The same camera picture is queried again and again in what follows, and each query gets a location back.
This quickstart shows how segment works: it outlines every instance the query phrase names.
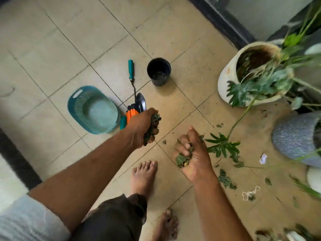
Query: foot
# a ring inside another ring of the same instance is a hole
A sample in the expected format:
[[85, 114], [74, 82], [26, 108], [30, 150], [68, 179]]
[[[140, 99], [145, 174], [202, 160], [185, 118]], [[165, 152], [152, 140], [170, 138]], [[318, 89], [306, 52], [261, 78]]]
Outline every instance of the foot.
[[154, 231], [152, 241], [168, 241], [177, 238], [177, 217], [172, 217], [170, 210], [165, 211], [161, 216]]
[[143, 162], [132, 171], [131, 194], [142, 194], [148, 200], [154, 185], [157, 162]]

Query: white plant pot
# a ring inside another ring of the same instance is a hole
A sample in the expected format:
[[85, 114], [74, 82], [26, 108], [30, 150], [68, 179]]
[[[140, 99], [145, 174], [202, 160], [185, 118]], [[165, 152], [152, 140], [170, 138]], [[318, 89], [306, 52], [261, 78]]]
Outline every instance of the white plant pot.
[[310, 187], [321, 193], [321, 168], [311, 166], [307, 171], [307, 182]]
[[[254, 47], [255, 48], [264, 48], [265, 50], [270, 52], [271, 56], [275, 56], [281, 50], [278, 46], [276, 46], [274, 44], [271, 44], [268, 42], [260, 42], [260, 41], [248, 44], [247, 46], [245, 46], [241, 50], [239, 50], [239, 52], [233, 57], [233, 59], [229, 62], [229, 64], [227, 64], [227, 66], [221, 72], [220, 77], [219, 77], [219, 81], [218, 81], [218, 85], [217, 85], [219, 95], [223, 99], [223, 101], [225, 101], [226, 103], [229, 103], [230, 99], [232, 98], [231, 95], [227, 96], [227, 94], [228, 94], [227, 81], [233, 81], [236, 84], [240, 83], [238, 80], [237, 74], [236, 74], [236, 64], [237, 64], [238, 59], [241, 56], [241, 54], [243, 54], [247, 50], [253, 49]], [[283, 94], [286, 94], [286, 93], [287, 93], [287, 91], [284, 91], [281, 94], [275, 95], [275, 96], [273, 96], [271, 98], [267, 98], [265, 100], [261, 100], [261, 101], [256, 100], [254, 102], [254, 105], [259, 105], [259, 104], [263, 104], [263, 103], [276, 101], [276, 100], [280, 99]], [[248, 106], [250, 103], [251, 103], [251, 100], [249, 100], [247, 102], [246, 106]]]

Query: white string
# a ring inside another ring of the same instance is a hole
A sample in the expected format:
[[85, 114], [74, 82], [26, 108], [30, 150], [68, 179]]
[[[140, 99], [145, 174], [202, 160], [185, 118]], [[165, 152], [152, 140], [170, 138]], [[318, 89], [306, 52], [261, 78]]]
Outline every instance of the white string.
[[255, 194], [257, 191], [259, 191], [261, 189], [260, 186], [255, 186], [255, 190], [253, 191], [249, 191], [249, 192], [243, 192], [242, 196], [243, 196], [243, 200], [247, 201], [249, 199], [249, 197], [252, 197], [253, 194]]

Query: teal plastic basket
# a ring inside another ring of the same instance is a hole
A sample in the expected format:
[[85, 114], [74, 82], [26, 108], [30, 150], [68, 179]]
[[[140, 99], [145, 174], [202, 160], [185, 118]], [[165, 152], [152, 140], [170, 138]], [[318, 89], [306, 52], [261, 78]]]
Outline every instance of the teal plastic basket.
[[118, 107], [94, 86], [77, 89], [68, 100], [71, 116], [89, 133], [110, 133], [120, 123]]

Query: dark shorts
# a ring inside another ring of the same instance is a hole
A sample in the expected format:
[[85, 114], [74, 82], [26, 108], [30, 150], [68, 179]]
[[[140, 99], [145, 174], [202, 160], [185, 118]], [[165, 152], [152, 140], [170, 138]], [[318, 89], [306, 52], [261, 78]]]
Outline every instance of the dark shorts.
[[146, 197], [133, 194], [102, 202], [73, 232], [70, 241], [138, 241], [146, 222]]

